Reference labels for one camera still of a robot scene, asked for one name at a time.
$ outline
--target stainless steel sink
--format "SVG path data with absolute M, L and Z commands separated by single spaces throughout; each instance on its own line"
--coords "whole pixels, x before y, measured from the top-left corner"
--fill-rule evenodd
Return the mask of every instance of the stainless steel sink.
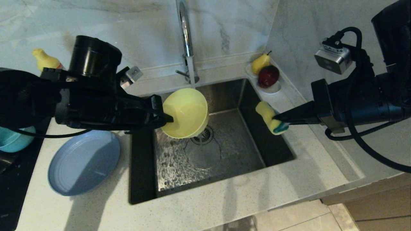
M 180 192 L 292 160 L 282 136 L 272 135 L 255 107 L 258 95 L 247 79 L 198 87 L 210 120 L 191 139 L 173 139 L 161 129 L 133 135 L 130 203 Z M 162 94 L 165 100 L 171 93 Z M 149 186 L 149 192 L 142 188 Z

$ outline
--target red apple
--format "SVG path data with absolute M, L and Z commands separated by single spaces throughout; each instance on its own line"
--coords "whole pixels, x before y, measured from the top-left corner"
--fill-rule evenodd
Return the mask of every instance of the red apple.
M 279 77 L 280 72 L 276 67 L 273 65 L 266 66 L 258 74 L 258 84 L 262 88 L 268 88 L 276 83 Z

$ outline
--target yellow sponge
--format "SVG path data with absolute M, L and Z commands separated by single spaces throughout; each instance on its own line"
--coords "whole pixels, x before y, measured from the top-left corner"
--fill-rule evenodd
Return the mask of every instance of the yellow sponge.
M 259 104 L 256 106 L 256 112 L 263 117 L 263 120 L 266 123 L 268 129 L 274 135 L 281 135 L 288 129 L 287 124 L 283 123 L 280 120 L 273 119 L 273 117 L 275 116 L 274 109 L 267 102 L 259 102 Z

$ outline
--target yellow pear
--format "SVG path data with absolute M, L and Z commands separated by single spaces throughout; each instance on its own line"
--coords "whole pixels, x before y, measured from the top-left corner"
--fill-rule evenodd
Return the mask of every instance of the yellow pear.
M 254 74 L 258 75 L 263 67 L 270 65 L 270 57 L 268 56 L 270 53 L 271 51 L 267 54 L 263 54 L 253 61 L 253 63 L 251 64 L 251 69 Z

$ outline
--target faucet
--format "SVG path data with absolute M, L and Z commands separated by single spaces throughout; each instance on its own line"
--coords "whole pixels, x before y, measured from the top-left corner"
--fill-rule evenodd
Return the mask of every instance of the faucet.
M 187 58 L 194 58 L 193 54 L 193 46 L 192 46 L 192 40 L 191 40 L 191 34 L 190 34 L 190 24 L 188 20 L 188 14 L 187 14 L 187 8 L 186 8 L 186 3 L 185 0 L 175 0 L 176 5 L 177 5 L 177 14 L 178 14 L 178 20 L 180 23 L 180 32 L 181 36 L 183 39 L 183 45 L 184 45 L 184 62 L 186 66 L 186 72 L 181 72 L 179 70 L 176 70 L 175 72 L 177 74 L 181 74 L 185 76 L 185 79 L 187 82 L 190 82 L 190 75 L 188 74 L 188 63 L 187 63 Z M 197 72 L 194 69 L 195 73 L 195 82 L 197 83 L 199 81 L 199 77 L 197 76 Z

